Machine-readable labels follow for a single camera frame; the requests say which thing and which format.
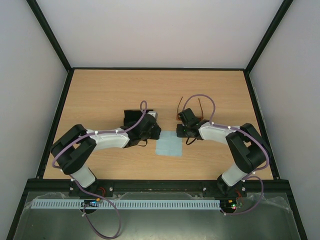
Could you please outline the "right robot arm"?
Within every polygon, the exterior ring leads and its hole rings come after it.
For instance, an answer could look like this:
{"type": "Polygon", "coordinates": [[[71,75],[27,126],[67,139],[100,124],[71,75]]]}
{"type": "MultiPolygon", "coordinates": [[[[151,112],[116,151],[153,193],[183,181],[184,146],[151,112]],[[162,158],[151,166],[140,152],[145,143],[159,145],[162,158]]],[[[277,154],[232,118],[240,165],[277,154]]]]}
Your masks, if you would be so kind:
{"type": "Polygon", "coordinates": [[[217,189],[221,195],[229,196],[235,191],[238,182],[269,166],[271,149],[252,124],[227,126],[206,119],[200,120],[190,108],[177,115],[182,123],[177,125],[176,134],[179,138],[187,139],[186,145],[196,140],[228,145],[234,163],[217,179],[217,189]]]}

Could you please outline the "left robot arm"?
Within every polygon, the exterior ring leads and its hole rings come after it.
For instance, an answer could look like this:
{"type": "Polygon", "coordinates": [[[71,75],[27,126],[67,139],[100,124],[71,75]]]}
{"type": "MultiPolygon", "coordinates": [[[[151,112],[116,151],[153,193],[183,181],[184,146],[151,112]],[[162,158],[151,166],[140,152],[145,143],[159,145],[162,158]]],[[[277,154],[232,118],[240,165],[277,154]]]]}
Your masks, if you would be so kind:
{"type": "Polygon", "coordinates": [[[124,125],[113,130],[94,131],[81,124],[74,125],[50,148],[54,157],[52,166],[75,179],[85,191],[97,192],[98,179],[86,166],[93,152],[130,148],[138,146],[140,142],[160,138],[162,129],[157,123],[157,112],[148,110],[139,119],[132,115],[132,110],[124,113],[124,125]]]}

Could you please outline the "light blue cleaning cloth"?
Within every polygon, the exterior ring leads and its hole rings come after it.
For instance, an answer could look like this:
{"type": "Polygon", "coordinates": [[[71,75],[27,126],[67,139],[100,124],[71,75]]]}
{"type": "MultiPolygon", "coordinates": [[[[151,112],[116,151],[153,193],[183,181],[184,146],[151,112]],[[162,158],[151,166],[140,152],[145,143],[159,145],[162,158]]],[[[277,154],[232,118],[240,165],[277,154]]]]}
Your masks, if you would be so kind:
{"type": "Polygon", "coordinates": [[[175,131],[162,131],[156,141],[155,154],[159,156],[181,157],[183,155],[182,138],[175,131]]]}

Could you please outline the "black glasses case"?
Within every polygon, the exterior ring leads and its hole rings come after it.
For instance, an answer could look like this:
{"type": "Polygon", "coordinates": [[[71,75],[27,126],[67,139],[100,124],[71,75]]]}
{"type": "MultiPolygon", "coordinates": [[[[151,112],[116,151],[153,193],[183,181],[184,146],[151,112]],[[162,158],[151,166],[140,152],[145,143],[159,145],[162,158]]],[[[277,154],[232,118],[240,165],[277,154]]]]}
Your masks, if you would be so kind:
{"type": "MultiPolygon", "coordinates": [[[[144,117],[134,129],[151,128],[156,123],[156,119],[153,116],[147,114],[148,111],[152,110],[146,110],[144,117]]],[[[142,114],[143,112],[141,110],[124,110],[123,125],[128,128],[132,127],[142,117],[142,114]]]]}

